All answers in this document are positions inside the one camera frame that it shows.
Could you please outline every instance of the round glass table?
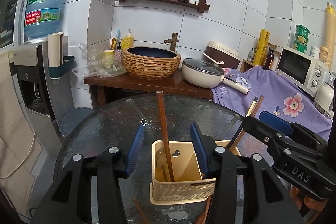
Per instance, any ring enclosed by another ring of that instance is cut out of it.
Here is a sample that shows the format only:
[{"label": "round glass table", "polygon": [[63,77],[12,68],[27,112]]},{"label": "round glass table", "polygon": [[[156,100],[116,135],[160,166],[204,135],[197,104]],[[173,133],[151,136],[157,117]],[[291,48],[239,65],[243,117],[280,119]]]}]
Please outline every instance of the round glass table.
[{"label": "round glass table", "polygon": [[[198,123],[202,134],[215,140],[230,140],[243,119],[238,113],[203,99],[164,95],[164,101],[170,141],[191,141],[189,131],[192,122]],[[73,155],[79,153],[84,157],[92,157],[111,146],[118,146],[124,141],[130,142],[140,124],[145,125],[145,138],[135,171],[127,180],[119,180],[128,223],[141,223],[141,215],[133,203],[133,198],[138,200],[152,224],[193,223],[204,211],[205,202],[171,206],[157,206],[150,202],[152,143],[162,140],[155,94],[121,99],[90,114],[66,139],[58,155],[54,180]],[[261,142],[246,134],[238,144],[238,150],[245,156],[263,150],[264,156],[267,153],[261,145]],[[242,209],[242,180],[238,180],[237,189],[237,206]],[[97,223],[97,194],[92,191],[91,195],[92,220],[93,223]]]}]

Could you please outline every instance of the yellow dish soap bottle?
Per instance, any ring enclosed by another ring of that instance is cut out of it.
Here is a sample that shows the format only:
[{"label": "yellow dish soap bottle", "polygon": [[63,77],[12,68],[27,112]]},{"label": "yellow dish soap bottle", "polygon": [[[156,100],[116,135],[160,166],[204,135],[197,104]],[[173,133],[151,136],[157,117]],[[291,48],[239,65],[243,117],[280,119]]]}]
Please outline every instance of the yellow dish soap bottle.
[{"label": "yellow dish soap bottle", "polygon": [[134,45],[134,37],[132,36],[131,29],[128,29],[128,35],[123,38],[121,42],[121,49],[130,48]]}]

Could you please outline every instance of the purple tablecloth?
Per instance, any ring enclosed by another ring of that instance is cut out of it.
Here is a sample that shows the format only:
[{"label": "purple tablecloth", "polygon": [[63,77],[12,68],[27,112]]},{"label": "purple tablecloth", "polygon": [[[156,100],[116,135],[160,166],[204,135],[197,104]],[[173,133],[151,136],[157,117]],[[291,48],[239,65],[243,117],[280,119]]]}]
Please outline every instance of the purple tablecloth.
[{"label": "purple tablecloth", "polygon": [[328,140],[332,119],[322,115],[312,101],[288,78],[260,66],[241,73],[225,69],[226,77],[250,87],[245,95],[223,83],[212,89],[215,103],[245,115],[255,96],[264,95],[264,100],[255,117],[266,110],[281,119],[297,122]]}]

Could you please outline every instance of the blue water bottle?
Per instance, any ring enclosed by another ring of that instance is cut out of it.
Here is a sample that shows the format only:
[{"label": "blue water bottle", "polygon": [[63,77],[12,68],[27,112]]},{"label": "blue water bottle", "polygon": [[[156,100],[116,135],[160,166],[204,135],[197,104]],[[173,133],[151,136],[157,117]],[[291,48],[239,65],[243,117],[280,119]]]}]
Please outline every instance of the blue water bottle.
[{"label": "blue water bottle", "polygon": [[28,38],[46,37],[56,32],[64,0],[28,0],[24,33]]}]

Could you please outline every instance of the wooden sink bowl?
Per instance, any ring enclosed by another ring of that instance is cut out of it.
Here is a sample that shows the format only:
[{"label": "wooden sink bowl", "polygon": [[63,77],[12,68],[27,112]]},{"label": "wooden sink bowl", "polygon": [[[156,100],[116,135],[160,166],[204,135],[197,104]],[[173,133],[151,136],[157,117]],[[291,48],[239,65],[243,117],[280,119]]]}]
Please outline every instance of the wooden sink bowl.
[{"label": "wooden sink bowl", "polygon": [[162,80],[171,76],[179,67],[181,56],[177,52],[152,47],[124,49],[123,62],[133,76]]}]

